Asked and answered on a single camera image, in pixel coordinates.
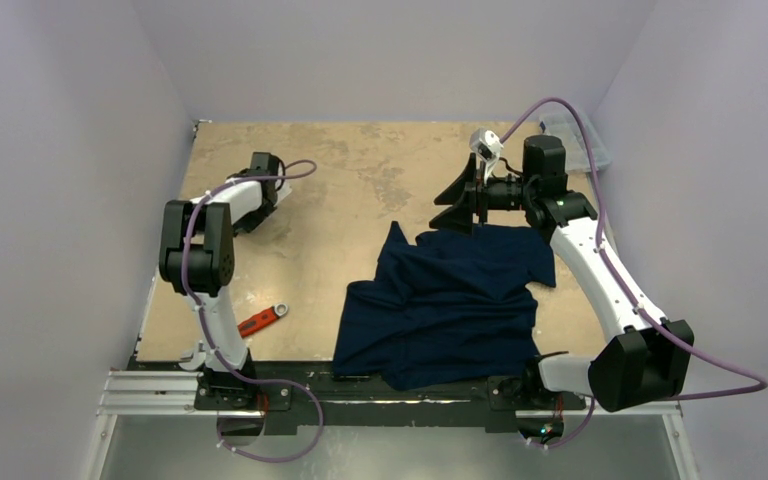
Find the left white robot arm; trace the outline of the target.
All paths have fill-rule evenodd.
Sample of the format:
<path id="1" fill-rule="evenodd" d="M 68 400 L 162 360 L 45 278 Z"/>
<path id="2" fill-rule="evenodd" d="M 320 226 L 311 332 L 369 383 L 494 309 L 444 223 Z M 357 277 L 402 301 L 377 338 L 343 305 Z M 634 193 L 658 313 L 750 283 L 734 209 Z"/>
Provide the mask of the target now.
<path id="1" fill-rule="evenodd" d="M 234 238 L 259 226 L 288 192 L 284 162 L 271 153 L 255 152 L 248 167 L 215 190 L 164 206 L 159 274 L 185 298 L 201 333 L 180 362 L 183 369 L 198 374 L 197 408 L 244 409 L 259 396 L 230 298 Z"/>

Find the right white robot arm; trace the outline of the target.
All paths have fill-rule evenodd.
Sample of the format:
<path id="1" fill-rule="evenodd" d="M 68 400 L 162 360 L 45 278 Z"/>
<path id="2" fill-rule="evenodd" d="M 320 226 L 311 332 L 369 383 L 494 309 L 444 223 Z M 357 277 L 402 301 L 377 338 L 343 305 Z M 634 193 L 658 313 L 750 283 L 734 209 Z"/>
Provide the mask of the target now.
<path id="1" fill-rule="evenodd" d="M 536 407 L 560 392 L 588 396 L 609 412 L 679 395 L 690 361 L 685 348 L 694 341 L 691 327 L 633 292 L 636 284 L 599 224 L 602 214 L 568 187 L 562 141 L 539 134 L 524 146 L 522 171 L 495 178 L 503 143 L 488 129 L 475 131 L 465 168 L 435 198 L 443 210 L 429 223 L 435 230 L 471 234 L 493 210 L 521 210 L 590 302 L 605 347 L 593 358 L 557 352 L 529 361 L 518 392 Z"/>

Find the navy blue t-shirt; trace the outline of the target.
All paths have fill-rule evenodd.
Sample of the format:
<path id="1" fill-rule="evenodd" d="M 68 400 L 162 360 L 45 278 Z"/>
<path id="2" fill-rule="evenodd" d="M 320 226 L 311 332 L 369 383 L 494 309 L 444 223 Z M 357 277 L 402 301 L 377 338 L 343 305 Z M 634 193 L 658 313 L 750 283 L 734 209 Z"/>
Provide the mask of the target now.
<path id="1" fill-rule="evenodd" d="M 517 376 L 539 354 L 530 283 L 556 285 L 553 251 L 532 228 L 432 230 L 410 242 L 392 222 L 373 279 L 347 287 L 332 369 L 378 374 L 399 391 Z"/>

